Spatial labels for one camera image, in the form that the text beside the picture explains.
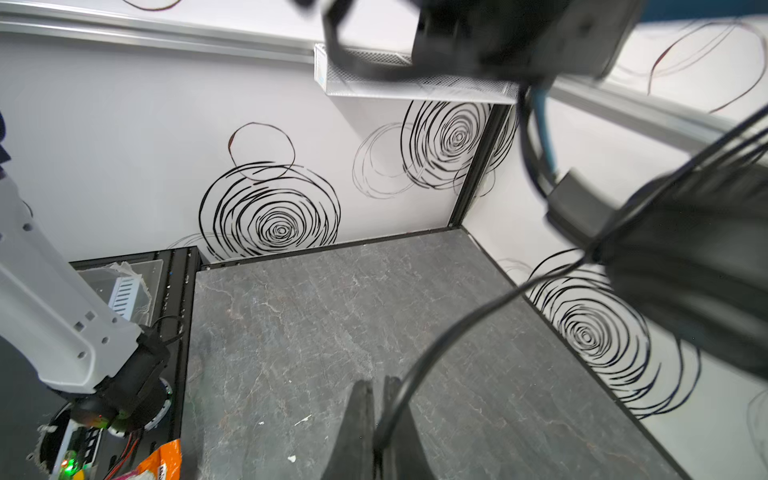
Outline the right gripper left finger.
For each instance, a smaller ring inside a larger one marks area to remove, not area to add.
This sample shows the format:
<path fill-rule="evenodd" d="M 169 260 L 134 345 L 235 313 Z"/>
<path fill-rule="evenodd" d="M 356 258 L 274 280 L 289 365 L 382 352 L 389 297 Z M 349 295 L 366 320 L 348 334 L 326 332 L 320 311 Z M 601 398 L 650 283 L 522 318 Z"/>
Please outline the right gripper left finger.
<path fill-rule="evenodd" d="M 322 480 L 372 480 L 375 478 L 373 433 L 375 408 L 372 382 L 353 384 L 342 423 L 321 476 Z"/>

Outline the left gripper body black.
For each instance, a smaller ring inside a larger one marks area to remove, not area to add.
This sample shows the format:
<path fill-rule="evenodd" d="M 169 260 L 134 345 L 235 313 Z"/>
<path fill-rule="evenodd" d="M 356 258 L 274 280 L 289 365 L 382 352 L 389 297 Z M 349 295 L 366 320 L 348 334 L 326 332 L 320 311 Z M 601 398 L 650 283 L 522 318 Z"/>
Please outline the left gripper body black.
<path fill-rule="evenodd" d="M 559 76 L 601 79 L 645 8 L 642 1 L 419 1 L 411 62 L 365 60 L 339 41 L 352 9 L 333 1 L 322 16 L 329 60 L 377 81 L 432 76 L 537 84 Z"/>

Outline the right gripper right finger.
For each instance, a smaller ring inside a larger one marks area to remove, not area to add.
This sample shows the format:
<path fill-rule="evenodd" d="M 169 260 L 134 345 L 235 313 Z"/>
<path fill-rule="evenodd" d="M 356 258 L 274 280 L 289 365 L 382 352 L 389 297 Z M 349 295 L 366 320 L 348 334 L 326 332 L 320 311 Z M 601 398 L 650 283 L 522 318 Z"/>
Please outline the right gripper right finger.
<path fill-rule="evenodd" d="M 434 480 L 410 407 L 406 405 L 380 456 L 384 480 Z"/>

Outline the black and blue headphones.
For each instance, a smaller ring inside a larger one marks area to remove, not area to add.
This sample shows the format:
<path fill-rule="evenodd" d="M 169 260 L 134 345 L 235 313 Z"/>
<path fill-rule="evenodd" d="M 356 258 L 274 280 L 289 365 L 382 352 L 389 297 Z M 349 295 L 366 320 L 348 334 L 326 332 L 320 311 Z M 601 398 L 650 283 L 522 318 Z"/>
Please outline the black and blue headphones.
<path fill-rule="evenodd" d="M 521 154 L 546 221 L 601 266 L 624 301 L 706 353 L 767 375 L 767 112 L 759 109 L 615 208 L 559 175 L 541 137 L 541 88 L 517 96 Z"/>

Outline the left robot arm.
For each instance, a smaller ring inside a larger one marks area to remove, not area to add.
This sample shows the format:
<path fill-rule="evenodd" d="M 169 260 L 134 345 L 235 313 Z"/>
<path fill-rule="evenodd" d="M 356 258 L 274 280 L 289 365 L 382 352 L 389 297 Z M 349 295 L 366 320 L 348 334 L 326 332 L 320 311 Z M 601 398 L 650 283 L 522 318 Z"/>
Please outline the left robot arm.
<path fill-rule="evenodd" d="M 560 75 L 607 74 L 645 10 L 642 1 L 422 1 L 411 60 L 386 64 L 345 46 L 351 9 L 322 14 L 324 48 L 337 69 L 366 80 L 405 83 L 437 76 L 501 80 L 519 87 L 518 121 L 546 140 L 543 102 Z M 124 418 L 141 429 L 159 417 L 169 358 L 160 337 L 122 320 L 37 228 L 19 189 L 1 177 L 1 334 L 39 379 L 105 428 Z"/>

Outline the Fox's fruits candy bag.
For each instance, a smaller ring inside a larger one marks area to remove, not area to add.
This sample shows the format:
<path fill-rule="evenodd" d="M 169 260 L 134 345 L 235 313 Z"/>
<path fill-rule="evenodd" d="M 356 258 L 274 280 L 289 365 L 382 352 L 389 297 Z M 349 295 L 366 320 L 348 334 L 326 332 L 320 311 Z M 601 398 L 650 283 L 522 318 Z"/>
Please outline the Fox's fruits candy bag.
<path fill-rule="evenodd" d="M 161 445 L 134 470 L 118 480 L 179 480 L 182 469 L 181 440 Z"/>

